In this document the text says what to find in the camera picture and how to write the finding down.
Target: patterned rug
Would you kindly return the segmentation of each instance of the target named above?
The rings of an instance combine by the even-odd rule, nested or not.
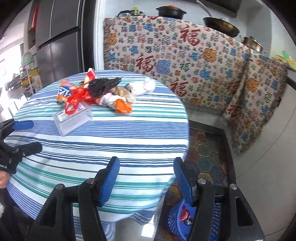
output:
[[[185,165],[194,170],[196,178],[204,178],[217,186],[228,186],[226,156],[222,140],[218,135],[189,129],[190,144]],[[178,183],[167,191],[154,241],[181,241],[167,226],[169,212],[182,199]]]

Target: round table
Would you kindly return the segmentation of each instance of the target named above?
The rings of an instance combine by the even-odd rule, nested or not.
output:
[[[85,75],[67,80],[78,86]],[[146,78],[113,70],[96,71],[96,77],[121,77],[119,86]],[[184,159],[188,148],[185,107],[171,90],[155,82],[153,93],[136,97],[132,113],[92,105],[93,119],[65,137],[59,135],[52,117],[62,110],[56,103],[60,81],[32,96],[14,118],[32,120],[34,127],[14,131],[5,139],[12,146],[36,141],[43,146],[41,153],[23,158],[7,185],[19,207],[35,219],[55,185],[81,184],[117,156],[119,175],[109,201],[99,208],[100,218],[115,222],[131,216],[147,223],[174,179],[173,160]],[[74,204],[73,212],[79,226],[78,205]]]

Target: candy wrapper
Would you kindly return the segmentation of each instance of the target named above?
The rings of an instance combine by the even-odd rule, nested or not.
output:
[[[72,85],[68,80],[62,80],[57,94],[57,103],[66,103],[71,95],[71,92],[75,89],[77,89],[77,87],[75,85]]]
[[[113,95],[112,93],[107,93],[96,100],[96,103],[101,106],[109,106],[119,113],[130,113],[132,108],[130,103],[126,102],[125,97],[119,95]]]
[[[155,82],[146,77],[145,81],[131,82],[126,84],[124,88],[130,91],[133,96],[149,94],[155,90]]]
[[[87,75],[85,76],[83,88],[88,88],[89,82],[96,78],[96,73],[94,72],[94,69],[89,68],[87,71]]]
[[[181,213],[180,213],[180,222],[188,220],[190,217],[190,213],[185,205],[183,205]]]

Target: cooking pot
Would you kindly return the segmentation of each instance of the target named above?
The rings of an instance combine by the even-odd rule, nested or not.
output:
[[[167,18],[183,19],[183,15],[186,14],[182,9],[173,5],[158,7],[158,16]]]
[[[124,10],[124,11],[121,11],[119,12],[119,14],[117,15],[118,18],[121,18],[121,17],[131,17],[132,16],[132,13],[130,10]]]
[[[244,45],[246,45],[247,47],[249,47],[250,49],[253,49],[258,53],[266,53],[267,52],[266,50],[263,50],[263,47],[261,46],[261,44],[259,44],[257,42],[257,40],[255,38],[253,38],[252,36],[244,37],[244,38],[242,36],[239,36],[239,37],[242,40],[242,43]]]
[[[200,4],[201,7],[210,15],[210,17],[206,17],[203,19],[207,27],[222,32],[232,38],[236,37],[239,34],[239,30],[235,26],[226,22],[222,18],[213,18],[209,10],[203,3],[201,3],[200,1],[196,1],[196,3]]]

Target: window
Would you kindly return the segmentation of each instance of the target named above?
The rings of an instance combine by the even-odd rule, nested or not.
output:
[[[0,77],[6,74],[5,59],[0,61]]]

